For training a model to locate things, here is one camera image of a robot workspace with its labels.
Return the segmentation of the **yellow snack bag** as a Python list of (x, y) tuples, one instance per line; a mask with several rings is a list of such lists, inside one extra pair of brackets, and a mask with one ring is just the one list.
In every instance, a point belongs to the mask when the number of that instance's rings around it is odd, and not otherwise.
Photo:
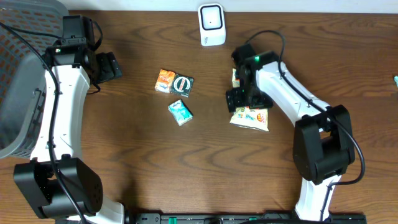
[(242, 84), (235, 68), (232, 69), (231, 83), (233, 88), (226, 92), (228, 110), (233, 113), (229, 123), (241, 128), (268, 132), (268, 109), (250, 109), (249, 106), (238, 107), (239, 98), (233, 99), (234, 96), (244, 91), (241, 88)]

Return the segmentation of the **orange tissue pack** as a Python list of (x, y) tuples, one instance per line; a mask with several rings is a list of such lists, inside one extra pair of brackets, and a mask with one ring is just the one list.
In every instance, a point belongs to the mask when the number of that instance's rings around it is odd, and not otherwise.
[(155, 83), (155, 90), (162, 93), (170, 93), (175, 76), (175, 72), (161, 69)]

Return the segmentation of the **dark green round-logo packet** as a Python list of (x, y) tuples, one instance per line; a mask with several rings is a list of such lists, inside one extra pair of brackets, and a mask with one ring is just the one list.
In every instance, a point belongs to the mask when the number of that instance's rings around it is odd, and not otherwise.
[(194, 79), (192, 77), (176, 74), (170, 92), (188, 98), (193, 87), (193, 82)]

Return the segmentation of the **teal tissue pack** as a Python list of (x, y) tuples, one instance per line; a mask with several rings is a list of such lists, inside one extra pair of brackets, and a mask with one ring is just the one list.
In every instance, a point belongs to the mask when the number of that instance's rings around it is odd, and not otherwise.
[(168, 106), (168, 110), (176, 120), (179, 126), (187, 123), (193, 119), (193, 115), (190, 110), (185, 106), (182, 100), (177, 100)]

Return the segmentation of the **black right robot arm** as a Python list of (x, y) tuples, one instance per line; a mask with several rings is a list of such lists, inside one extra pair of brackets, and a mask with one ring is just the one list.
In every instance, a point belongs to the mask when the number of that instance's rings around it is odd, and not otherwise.
[(273, 51), (255, 53), (251, 44), (231, 54), (239, 86), (226, 92), (229, 112), (277, 105), (294, 126), (293, 159), (302, 176), (295, 214), (301, 220), (329, 221), (335, 185), (355, 160), (351, 119), (301, 85)]

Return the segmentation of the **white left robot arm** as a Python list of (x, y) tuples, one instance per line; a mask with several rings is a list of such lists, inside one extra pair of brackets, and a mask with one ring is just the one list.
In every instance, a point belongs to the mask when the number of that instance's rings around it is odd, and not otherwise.
[(30, 161), (14, 168), (14, 182), (41, 219), (57, 223), (129, 223), (129, 212), (103, 193), (98, 174), (82, 159), (81, 125), (91, 86), (120, 78), (113, 53), (100, 53), (100, 27), (76, 15), (63, 18), (62, 36), (39, 57), (46, 96)]

